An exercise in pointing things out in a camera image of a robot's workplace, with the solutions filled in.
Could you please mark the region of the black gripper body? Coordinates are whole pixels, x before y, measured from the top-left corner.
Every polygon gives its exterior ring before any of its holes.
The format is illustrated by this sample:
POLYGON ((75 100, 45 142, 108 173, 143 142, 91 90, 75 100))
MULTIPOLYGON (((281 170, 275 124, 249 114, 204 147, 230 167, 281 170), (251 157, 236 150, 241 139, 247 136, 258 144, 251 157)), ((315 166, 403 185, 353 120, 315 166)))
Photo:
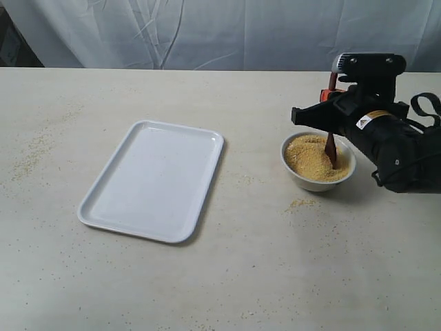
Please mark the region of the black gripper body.
POLYGON ((440 192, 440 98, 423 92, 410 103, 357 100, 349 89, 291 120, 347 138, 376 167, 380 187, 397 193, 440 192))

